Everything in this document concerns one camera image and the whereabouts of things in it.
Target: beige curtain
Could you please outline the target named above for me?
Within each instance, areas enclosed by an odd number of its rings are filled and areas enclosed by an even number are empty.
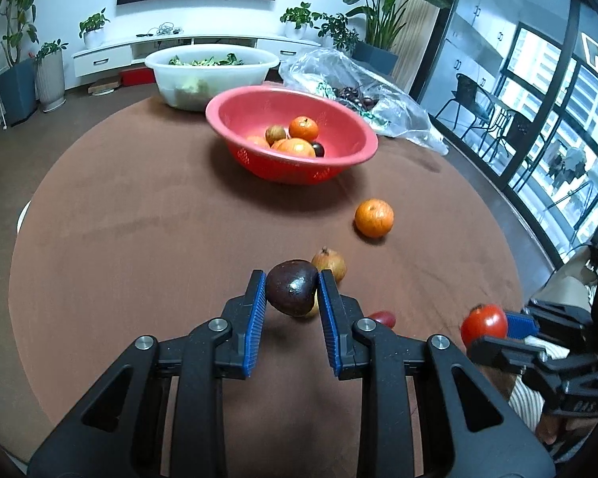
[[[423,0],[410,0],[403,16],[407,23],[397,36],[392,51],[399,56],[392,76],[406,92],[415,79],[432,34],[439,10]]]

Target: red box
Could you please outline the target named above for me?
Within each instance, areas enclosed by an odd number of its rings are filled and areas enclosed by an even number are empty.
[[[138,84],[151,84],[155,82],[155,74],[150,68],[131,68],[120,72],[123,86],[137,86]]]

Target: bowl rim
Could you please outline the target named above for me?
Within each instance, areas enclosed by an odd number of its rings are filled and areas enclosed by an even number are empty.
[[[270,57],[270,61],[267,61],[265,63],[259,63],[259,64],[244,64],[244,65],[220,65],[220,66],[187,66],[187,65],[169,65],[169,64],[164,64],[164,63],[158,63],[156,61],[153,61],[153,59],[155,57],[157,57],[158,55],[163,55],[164,52],[167,52],[169,50],[178,50],[178,51],[189,51],[189,50],[196,50],[196,49],[203,49],[204,47],[219,47],[220,50],[226,50],[228,53],[230,53],[231,50],[233,50],[234,52],[239,52],[241,51],[245,51],[245,50],[257,50],[260,52],[265,53],[265,55],[267,57]],[[146,58],[144,59],[144,64],[148,67],[148,68],[152,68],[153,70],[155,68],[159,68],[160,70],[172,70],[172,69],[186,69],[186,70],[199,70],[199,69],[203,69],[203,70],[225,70],[225,69],[233,69],[233,70],[243,70],[245,68],[252,68],[252,67],[257,67],[257,68],[263,68],[263,67],[268,67],[268,69],[274,68],[275,66],[279,65],[280,61],[279,61],[279,57],[277,57],[275,54],[273,54],[272,52],[268,52],[267,50],[261,49],[261,48],[253,48],[252,46],[244,46],[244,45],[228,45],[228,44],[221,44],[221,43],[204,43],[204,44],[198,44],[198,45],[179,45],[179,46],[172,46],[170,48],[164,48],[163,50],[158,50],[157,52],[153,52],[149,55],[146,56]]]
[[[219,108],[227,100],[230,100],[230,98],[233,98],[237,95],[248,94],[252,92],[277,92],[280,94],[297,94],[301,95],[302,97],[320,100],[328,106],[335,106],[338,108],[339,111],[346,113],[354,122],[356,122],[356,124],[364,132],[365,146],[360,151],[357,151],[348,156],[341,156],[337,158],[300,158],[280,153],[279,151],[273,151],[270,148],[266,149],[252,142],[249,142],[246,140],[246,138],[237,135],[236,133],[231,131],[227,126],[224,125],[224,123],[219,117]],[[287,88],[284,88],[283,86],[272,86],[262,84],[261,86],[242,86],[240,88],[234,88],[233,90],[225,91],[212,98],[212,100],[209,102],[208,106],[206,107],[206,120],[215,130],[215,132],[217,132],[218,135],[223,137],[224,140],[235,143],[240,147],[245,148],[246,150],[255,151],[257,154],[263,155],[264,157],[270,158],[272,160],[283,160],[308,167],[350,167],[353,165],[362,164],[364,162],[367,162],[370,158],[372,158],[376,154],[377,149],[379,148],[379,139],[377,137],[377,134],[372,130],[370,125],[367,124],[366,121],[361,116],[356,114],[354,111],[348,110],[348,108],[346,108],[342,104],[339,104],[334,100],[330,100],[329,98],[317,97],[317,95],[306,94],[304,92],[298,92],[296,90],[289,90]]]

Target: brown tablecloth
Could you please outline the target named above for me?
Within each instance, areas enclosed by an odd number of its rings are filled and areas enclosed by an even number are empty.
[[[370,244],[352,229],[363,199],[395,210]],[[318,186],[249,174],[204,117],[157,98],[71,146],[33,196],[11,266],[9,306],[32,389],[57,423],[139,335],[185,335],[242,294],[252,269],[341,252],[341,284],[396,331],[460,343],[479,302],[518,308],[509,248],[486,205],[441,156],[381,139],[377,155]],[[232,476],[354,476],[360,383],[339,382],[317,319],[266,313],[258,365],[224,384]]]

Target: potted plant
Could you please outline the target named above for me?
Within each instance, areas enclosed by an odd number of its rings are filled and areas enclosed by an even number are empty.
[[[332,41],[332,46],[337,50],[343,52],[352,52],[356,46],[356,42],[359,41],[359,33],[351,28],[348,28],[348,17],[342,13],[338,13],[334,16],[330,14],[322,14],[321,20],[325,20],[325,23],[319,28],[319,37],[325,37],[329,35]]]
[[[343,0],[348,5],[361,0]],[[351,18],[365,14],[365,41],[359,41],[354,49],[354,59],[367,62],[383,74],[389,74],[398,57],[389,51],[397,35],[405,27],[402,23],[405,8],[410,0],[363,0],[363,5],[350,10],[346,16]],[[439,9],[451,6],[447,0],[424,0]]]
[[[6,30],[0,45],[9,66],[0,74],[0,96],[7,124],[27,119],[35,111],[35,71],[33,59],[22,59],[25,35],[38,43],[34,0],[0,0],[0,16],[6,19]]]
[[[97,48],[104,43],[104,25],[111,22],[104,16],[105,10],[106,7],[86,21],[80,22],[80,37],[84,38],[84,45],[88,49]]]
[[[285,23],[285,36],[290,39],[301,39],[305,35],[305,31],[310,27],[314,27],[314,21],[321,16],[318,12],[310,12],[310,5],[301,2],[300,7],[288,8],[279,21]]]
[[[64,98],[64,63],[62,50],[68,43],[61,39],[45,43],[35,55],[35,86],[43,113],[59,108]]]

